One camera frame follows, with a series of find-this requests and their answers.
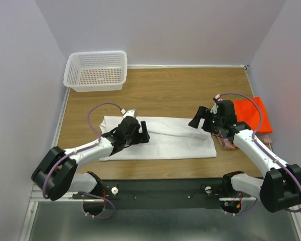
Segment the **white wall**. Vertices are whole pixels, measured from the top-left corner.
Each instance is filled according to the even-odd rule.
[[[36,0],[64,56],[129,64],[248,64],[285,0]]]
[[[52,141],[65,58],[33,0],[0,0],[0,240],[19,240]]]
[[[249,66],[274,129],[274,151],[301,166],[301,0],[288,0]]]

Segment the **white fabric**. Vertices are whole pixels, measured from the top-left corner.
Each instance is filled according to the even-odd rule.
[[[149,143],[132,145],[107,160],[152,160],[216,157],[211,134],[201,128],[188,126],[191,119],[169,117],[137,117],[146,121]],[[120,116],[105,116],[100,124],[103,133],[109,132],[122,121]]]

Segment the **white laundry basket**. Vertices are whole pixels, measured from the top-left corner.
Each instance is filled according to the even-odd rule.
[[[126,76],[124,51],[73,53],[67,61],[64,85],[76,92],[121,90]]]

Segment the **wooden table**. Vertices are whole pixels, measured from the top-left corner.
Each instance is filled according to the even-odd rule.
[[[87,124],[90,109],[111,101],[123,108],[135,108],[139,116],[193,118],[200,105],[213,105],[218,93],[236,91],[252,96],[243,68],[215,69],[130,69],[121,91],[70,91],[58,145],[72,148],[96,139]],[[229,96],[228,99],[239,99]],[[94,111],[96,127],[105,115],[119,115],[104,105]],[[222,177],[233,171],[261,176],[258,168],[241,150],[222,150],[215,137],[216,158],[180,160],[120,160],[96,162],[78,172],[93,171],[102,179],[204,178]]]

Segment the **orange cloth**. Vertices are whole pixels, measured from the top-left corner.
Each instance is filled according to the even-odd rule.
[[[267,113],[262,100],[260,99],[260,97],[255,97],[253,98],[253,101],[260,108],[263,115],[263,123],[257,133],[272,133],[273,129],[267,118]],[[237,121],[247,123],[252,128],[252,130],[256,129],[260,122],[260,115],[255,106],[248,99],[235,100],[233,101],[233,104]]]

